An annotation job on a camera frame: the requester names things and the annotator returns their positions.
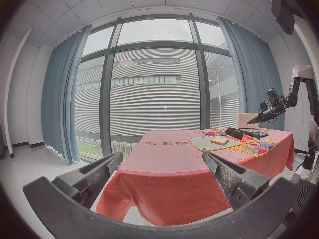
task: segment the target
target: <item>table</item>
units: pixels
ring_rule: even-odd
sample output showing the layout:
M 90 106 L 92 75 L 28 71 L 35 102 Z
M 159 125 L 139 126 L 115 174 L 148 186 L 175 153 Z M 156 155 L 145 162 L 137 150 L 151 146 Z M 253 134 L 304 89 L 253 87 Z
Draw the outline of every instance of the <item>table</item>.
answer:
M 219 135 L 225 129 L 148 131 L 104 188 L 99 214 L 123 221 L 136 206 L 156 226 L 191 223 L 230 207 L 188 139 Z M 273 179 L 287 166 L 293 169 L 294 142 L 289 132 L 259 128 L 269 135 L 260 141 L 244 135 L 239 146 L 214 151 L 232 162 Z

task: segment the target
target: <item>ceiling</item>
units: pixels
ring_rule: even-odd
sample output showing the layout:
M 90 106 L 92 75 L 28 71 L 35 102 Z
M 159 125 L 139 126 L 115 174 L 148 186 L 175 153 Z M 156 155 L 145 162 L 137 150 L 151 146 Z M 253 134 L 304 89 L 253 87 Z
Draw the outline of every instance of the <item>ceiling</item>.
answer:
M 42 43 L 55 47 L 89 23 L 121 11 L 150 6 L 178 6 L 221 15 L 265 41 L 282 32 L 271 14 L 270 0 L 27 0 L 14 16 L 8 32 L 23 38 L 32 26 L 28 42 L 38 47 Z

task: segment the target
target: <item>black knife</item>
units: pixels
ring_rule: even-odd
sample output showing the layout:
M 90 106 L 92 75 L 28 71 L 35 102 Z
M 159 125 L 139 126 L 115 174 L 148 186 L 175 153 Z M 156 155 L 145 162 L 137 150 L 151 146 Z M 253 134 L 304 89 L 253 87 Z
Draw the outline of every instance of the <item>black knife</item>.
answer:
M 242 129 L 237 129 L 237 128 L 233 128 L 233 127 L 229 127 L 226 129 L 226 133 L 232 137 L 235 137 L 237 139 L 242 140 L 242 136 L 244 134 L 252 136 L 254 138 L 257 138 L 258 140 L 260 140 L 260 134 L 253 132 L 253 131 L 249 131 L 249 130 L 242 130 Z

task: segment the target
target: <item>window frame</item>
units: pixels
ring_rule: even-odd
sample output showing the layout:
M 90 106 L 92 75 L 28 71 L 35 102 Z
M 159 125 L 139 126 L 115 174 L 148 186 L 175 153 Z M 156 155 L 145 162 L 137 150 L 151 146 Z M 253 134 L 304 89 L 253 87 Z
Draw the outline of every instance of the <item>window frame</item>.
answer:
M 140 21 L 146 19 L 184 19 L 188 20 L 190 31 L 192 34 L 193 42 L 185 41 L 143 41 L 137 43 L 129 43 L 117 45 L 119 35 L 121 33 L 121 28 L 124 23 L 132 21 Z M 200 129 L 210 128 L 210 96 L 209 96 L 209 82 L 207 67 L 205 61 L 204 51 L 213 52 L 217 54 L 222 54 L 230 57 L 229 50 L 205 45 L 201 43 L 199 32 L 196 26 L 196 22 L 202 22 L 205 24 L 210 24 L 218 26 L 218 23 L 212 20 L 207 20 L 203 18 L 194 17 L 191 13 L 189 15 L 175 15 L 175 14 L 155 14 L 155 15 L 143 15 L 130 18 L 118 17 L 116 21 L 107 23 L 105 25 L 99 26 L 91 30 L 90 34 L 97 31 L 103 30 L 110 26 L 114 26 L 108 47 L 104 50 L 99 50 L 91 54 L 85 55 L 81 58 L 81 62 L 105 56 L 102 79 L 100 82 L 100 139 L 102 147 L 103 157 L 112 153 L 111 147 L 111 135 L 110 135 L 110 119 L 109 119 L 109 105 L 110 105 L 110 90 L 112 81 L 112 69 L 115 53 L 128 50 L 138 50 L 138 49 L 149 49 L 149 48 L 182 48 L 182 49 L 192 49 L 195 50 L 199 77 L 199 88 L 200 88 L 200 103 L 201 103 L 201 122 Z M 128 85 L 134 85 L 138 83 L 131 83 L 132 77 L 128 78 Z

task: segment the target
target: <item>floor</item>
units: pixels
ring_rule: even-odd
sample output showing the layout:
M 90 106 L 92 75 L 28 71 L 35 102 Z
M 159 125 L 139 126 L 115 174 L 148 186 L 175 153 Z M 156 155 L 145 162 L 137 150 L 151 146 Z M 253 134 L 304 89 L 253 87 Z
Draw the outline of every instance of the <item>floor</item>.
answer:
M 29 226 L 42 239 L 54 238 L 31 209 L 22 191 L 22 186 L 37 179 L 40 176 L 45 176 L 49 180 L 53 180 L 57 175 L 69 172 L 73 169 L 77 169 L 83 165 L 86 165 L 87 162 L 81 161 L 80 163 L 66 165 L 61 156 L 53 152 L 52 149 L 46 148 L 44 146 L 39 146 L 32 149 L 29 146 L 18 147 L 14 149 L 14 155 L 14 158 L 10 158 L 9 153 L 7 152 L 5 153 L 5 160 L 0 160 L 0 181 L 4 189 L 6 190 L 9 198 L 11 199 L 13 205 L 21 214 L 21 216 L 26 220 Z M 289 171 L 285 167 L 284 171 L 281 174 L 278 174 L 273 180 L 271 180 L 269 184 L 271 185 L 273 182 L 276 181 L 278 177 L 281 176 L 290 179 L 294 171 L 296 170 L 297 165 L 298 163 L 295 162 L 293 172 Z M 316 183 L 316 179 L 318 177 L 319 169 L 314 171 L 311 182 Z M 99 197 L 91 207 L 91 210 L 94 212 Z M 232 209 L 229 208 L 226 211 L 218 213 L 212 217 L 196 221 L 195 223 L 211 220 L 231 211 Z M 129 210 L 124 219 L 124 222 L 136 225 L 153 226 L 138 214 L 138 211 L 135 207 L 132 207 Z M 284 229 L 284 225 L 279 226 L 279 228 L 269 237 L 269 239 L 277 238 L 277 236 L 282 233 Z

